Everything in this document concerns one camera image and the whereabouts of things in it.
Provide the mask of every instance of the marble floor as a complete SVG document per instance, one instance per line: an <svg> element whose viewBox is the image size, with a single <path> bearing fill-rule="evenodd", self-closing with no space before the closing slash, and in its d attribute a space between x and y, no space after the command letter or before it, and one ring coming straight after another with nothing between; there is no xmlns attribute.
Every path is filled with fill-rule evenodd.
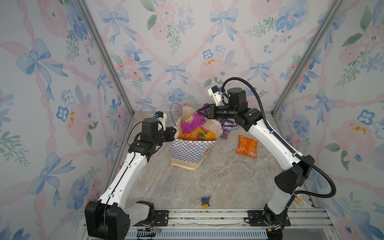
<svg viewBox="0 0 384 240"><path fill-rule="evenodd" d="M135 113L134 124L152 116ZM179 114L174 114L174 119L178 118ZM268 114L267 119L277 130L272 115ZM168 116L166 126L172 125ZM140 124L133 130L129 143L139 132ZM172 143L165 143L142 170L126 207L144 200L153 202L155 208L201 208L201 198L210 196L210 208L263 208L276 187L274 177L282 169L260 142L257 159L237 154L239 135L254 138L242 128L231 131L228 139L219 139L195 171L171 165ZM304 201L299 205L293 202L292 208L312 208L307 195L300 197Z"/></svg>

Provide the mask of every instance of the yellow snack bag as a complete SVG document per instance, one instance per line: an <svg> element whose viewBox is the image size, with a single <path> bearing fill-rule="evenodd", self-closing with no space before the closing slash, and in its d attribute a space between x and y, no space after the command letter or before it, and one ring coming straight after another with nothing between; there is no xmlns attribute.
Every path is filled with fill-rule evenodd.
<svg viewBox="0 0 384 240"><path fill-rule="evenodd" d="M236 153L252 158L257 158L256 149L256 140L239 135L239 148L237 149Z"/></svg>
<svg viewBox="0 0 384 240"><path fill-rule="evenodd" d="M183 134L183 129L180 128L179 139L186 141L215 141L216 134L207 131L203 127L198 127L188 134Z"/></svg>

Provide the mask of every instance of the chip bag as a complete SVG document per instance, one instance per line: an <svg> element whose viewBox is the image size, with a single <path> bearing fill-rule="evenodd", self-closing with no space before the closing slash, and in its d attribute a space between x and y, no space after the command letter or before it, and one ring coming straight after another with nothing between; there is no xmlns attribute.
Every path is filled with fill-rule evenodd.
<svg viewBox="0 0 384 240"><path fill-rule="evenodd" d="M182 124L181 128L186 134L191 133L193 130L201 127L206 122L205 117L201 116L199 113L194 112L190 115Z"/></svg>
<svg viewBox="0 0 384 240"><path fill-rule="evenodd" d="M206 130L203 127L198 127L188 134L183 134L183 129L180 129L178 139L183 139L186 141L215 141L216 134Z"/></svg>
<svg viewBox="0 0 384 240"><path fill-rule="evenodd" d="M256 140L239 135L239 148L237 149L236 153L252 158L257 158L256 148Z"/></svg>

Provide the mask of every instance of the floral wallpaper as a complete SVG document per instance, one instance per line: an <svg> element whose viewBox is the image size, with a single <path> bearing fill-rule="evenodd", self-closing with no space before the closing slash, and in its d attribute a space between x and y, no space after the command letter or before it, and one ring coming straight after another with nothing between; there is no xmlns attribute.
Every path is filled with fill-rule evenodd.
<svg viewBox="0 0 384 240"><path fill-rule="evenodd" d="M76 239L129 121L70 0L0 8L0 240Z"/></svg>
<svg viewBox="0 0 384 240"><path fill-rule="evenodd" d="M233 76L271 110L332 0L86 2L134 110L169 111L212 102L207 89Z"/></svg>
<svg viewBox="0 0 384 240"><path fill-rule="evenodd" d="M343 240L384 239L383 56L384 1L346 0L275 114L285 139L336 184L333 198L315 202ZM306 183L330 191L316 171Z"/></svg>

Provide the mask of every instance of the purple item in bag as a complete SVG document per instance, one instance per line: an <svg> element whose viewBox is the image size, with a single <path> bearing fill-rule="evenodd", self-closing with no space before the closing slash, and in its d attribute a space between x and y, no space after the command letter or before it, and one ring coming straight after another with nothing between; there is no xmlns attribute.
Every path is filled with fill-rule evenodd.
<svg viewBox="0 0 384 240"><path fill-rule="evenodd" d="M203 116L201 116L197 112L194 112L191 116L188 117L187 120L185 120L181 124L181 128L183 129L183 134L191 133L196 128L204 125L205 121L206 119Z"/></svg>

